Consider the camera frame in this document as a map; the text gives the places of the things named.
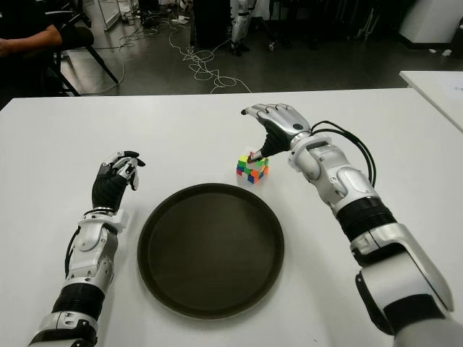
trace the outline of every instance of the power cord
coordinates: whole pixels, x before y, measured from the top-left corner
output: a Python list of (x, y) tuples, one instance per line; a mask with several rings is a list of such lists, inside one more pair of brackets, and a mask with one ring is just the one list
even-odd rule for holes
[[(328, 124), (337, 129), (324, 128), (324, 129), (315, 130), (315, 128), (319, 126), (320, 124)], [(360, 152), (363, 154), (363, 157), (365, 158), (365, 161), (367, 162), (368, 181), (370, 181), (371, 185), (374, 187), (376, 184), (376, 164), (366, 144), (363, 143), (363, 141), (359, 139), (357, 136), (341, 128), (339, 125), (333, 123), (332, 121), (319, 121), (318, 123), (314, 124), (313, 127), (311, 128), (310, 136), (318, 134), (320, 132), (333, 132), (335, 134), (339, 134), (347, 138), (350, 142), (352, 142), (360, 150)]]
[(175, 46), (172, 43), (172, 35), (177, 33), (177, 28), (172, 27), (171, 23), (169, 21), (165, 21), (170, 28), (175, 29), (175, 31), (169, 35), (169, 44), (171, 47), (178, 49), (181, 55), (183, 55), (182, 61), (192, 61), (192, 64), (188, 65), (188, 68), (194, 72), (193, 77), (197, 81), (208, 81), (208, 80), (213, 80), (213, 83), (215, 85), (214, 88), (210, 91), (210, 94), (213, 94), (213, 92), (218, 89), (218, 88), (226, 88), (226, 87), (234, 87), (238, 83), (241, 83), (243, 87), (249, 92), (252, 93), (251, 89), (240, 79), (236, 77), (230, 77), (230, 76), (221, 76), (220, 75), (220, 70), (219, 69), (213, 69), (210, 70), (207, 66), (208, 63), (213, 61), (215, 59), (215, 52), (217, 49), (228, 43), (231, 39), (228, 39), (215, 47), (212, 51), (197, 51), (197, 52), (192, 52), (192, 51), (187, 51), (184, 53), (182, 49), (179, 46)]
[[(165, 12), (159, 12), (152, 14), (147, 18), (164, 18), (165, 14), (168, 14), (170, 17), (171, 12), (170, 11), (165, 11)], [(112, 90), (116, 86), (120, 85), (125, 78), (125, 60), (124, 57), (121, 53), (121, 50), (124, 47), (133, 47), (137, 43), (135, 41), (139, 41), (141, 38), (145, 36), (168, 36), (169, 37), (169, 45), (172, 48), (176, 48), (180, 54), (183, 56), (182, 61), (191, 61), (192, 63), (188, 65), (188, 68), (193, 71), (193, 77), (197, 81), (208, 81), (208, 80), (213, 80), (214, 87), (211, 89), (210, 94), (214, 94), (214, 92), (217, 89), (222, 89), (222, 88), (227, 88), (227, 87), (234, 87), (240, 83), (247, 92), (252, 93), (251, 89), (240, 79), (236, 77), (230, 77), (230, 76), (223, 76), (220, 74), (219, 69), (209, 69), (208, 68), (208, 63), (211, 63), (215, 59), (215, 52), (217, 49), (222, 47), (223, 45), (227, 44), (230, 39), (224, 41), (220, 45), (216, 46), (212, 51), (208, 50), (202, 50), (202, 51), (197, 51), (194, 52), (191, 49), (186, 51), (186, 53), (182, 50), (181, 47), (176, 46), (172, 43), (172, 36), (175, 35), (176, 33), (179, 32), (178, 27), (182, 28), (189, 28), (185, 27), (183, 25), (176, 25), (174, 26), (173, 24), (170, 23), (170, 18), (167, 18), (166, 20), (159, 20), (158, 23), (165, 23), (164, 27), (159, 27), (159, 28), (151, 28), (151, 29), (143, 29), (142, 25), (139, 25), (137, 29), (134, 30), (133, 33), (126, 35), (122, 38), (119, 39), (120, 45), (117, 47), (101, 47), (101, 48), (95, 48), (95, 50), (101, 50), (101, 49), (117, 49), (118, 54), (122, 60), (122, 78), (118, 83), (115, 85), (112, 85), (111, 87), (108, 87), (100, 92), (97, 93), (83, 93), (81, 94), (82, 96), (90, 96), (90, 95), (101, 95), (104, 93), (107, 93), (108, 91)], [(164, 29), (165, 27), (168, 27), (169, 29), (172, 29), (173, 32), (171, 33), (161, 33), (161, 30)]]

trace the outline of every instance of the black tray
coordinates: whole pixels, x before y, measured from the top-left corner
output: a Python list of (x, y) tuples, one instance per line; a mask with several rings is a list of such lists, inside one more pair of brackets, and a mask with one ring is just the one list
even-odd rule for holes
[(138, 242), (146, 286), (167, 307), (197, 318), (241, 312), (278, 277), (284, 240), (272, 210), (247, 190), (200, 184), (164, 200)]

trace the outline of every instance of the colorful cube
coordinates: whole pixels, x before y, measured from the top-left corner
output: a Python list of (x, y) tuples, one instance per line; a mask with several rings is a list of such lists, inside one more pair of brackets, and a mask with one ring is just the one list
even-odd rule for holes
[(244, 177), (252, 184), (256, 184), (268, 174), (268, 159), (264, 158), (249, 164), (247, 162), (249, 155), (244, 154), (238, 158), (237, 175)]

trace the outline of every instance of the person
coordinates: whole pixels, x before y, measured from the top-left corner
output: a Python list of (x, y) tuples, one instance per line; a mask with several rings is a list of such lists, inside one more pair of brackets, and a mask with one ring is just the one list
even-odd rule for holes
[(25, 53), (61, 43), (35, 0), (0, 1), (0, 109), (12, 98), (41, 96), (43, 65)]

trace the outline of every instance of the white table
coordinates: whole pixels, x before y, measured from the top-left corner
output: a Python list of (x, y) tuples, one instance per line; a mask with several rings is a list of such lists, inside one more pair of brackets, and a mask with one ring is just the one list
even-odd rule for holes
[[(444, 274), (463, 321), (463, 137), (413, 89), (24, 99), (0, 113), (2, 345), (26, 346), (51, 311), (100, 162), (115, 150), (137, 150), (148, 164), (139, 191), (127, 190), (122, 202), (132, 219), (119, 239), (100, 346), (391, 346), (357, 293), (359, 267), (346, 236), (285, 154), (271, 158), (270, 176), (257, 187), (239, 183), (273, 209), (286, 242), (280, 277), (257, 307), (193, 320), (165, 309), (140, 279), (137, 241), (149, 214), (182, 188), (237, 184), (237, 157), (265, 138), (239, 112), (259, 102), (288, 103), (311, 123), (330, 119), (364, 140), (383, 201)], [(353, 145), (334, 143), (365, 170)]]
[(401, 71), (400, 76), (463, 132), (463, 72)]

